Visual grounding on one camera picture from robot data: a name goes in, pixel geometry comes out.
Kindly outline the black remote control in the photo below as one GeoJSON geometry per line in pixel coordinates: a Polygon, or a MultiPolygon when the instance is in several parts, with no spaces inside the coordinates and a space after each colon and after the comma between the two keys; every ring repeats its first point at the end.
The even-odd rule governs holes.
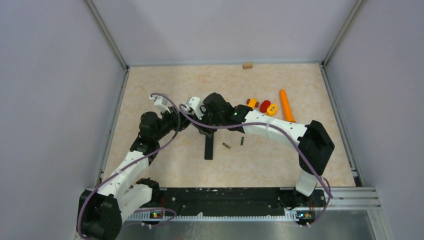
{"type": "Polygon", "coordinates": [[[214,135],[205,136],[204,159],[207,161],[213,160],[214,156],[214,135]]]}

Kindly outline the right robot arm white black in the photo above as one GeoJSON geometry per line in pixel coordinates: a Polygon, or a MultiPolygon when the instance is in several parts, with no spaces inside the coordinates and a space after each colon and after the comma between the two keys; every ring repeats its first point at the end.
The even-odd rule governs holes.
{"type": "Polygon", "coordinates": [[[293,200],[307,206],[314,198],[313,191],[323,182],[322,175],[335,149],[323,124],[312,120],[309,124],[293,123],[261,113],[250,106],[232,106],[216,92],[204,100],[192,97],[188,110],[203,134],[213,134],[218,129],[266,137],[293,148],[298,153],[301,168],[295,184],[293,200]]]}

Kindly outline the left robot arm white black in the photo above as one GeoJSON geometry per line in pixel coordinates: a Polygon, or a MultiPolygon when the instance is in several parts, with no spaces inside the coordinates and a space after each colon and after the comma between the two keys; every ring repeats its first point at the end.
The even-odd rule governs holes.
{"type": "Polygon", "coordinates": [[[123,223],[142,205],[154,207],[160,202],[157,182],[136,177],[164,149],[159,141],[173,132],[186,129],[190,121],[172,108],[161,113],[144,113],[138,135],[117,169],[94,189],[79,197],[76,231],[84,240],[114,240],[123,223]]]}

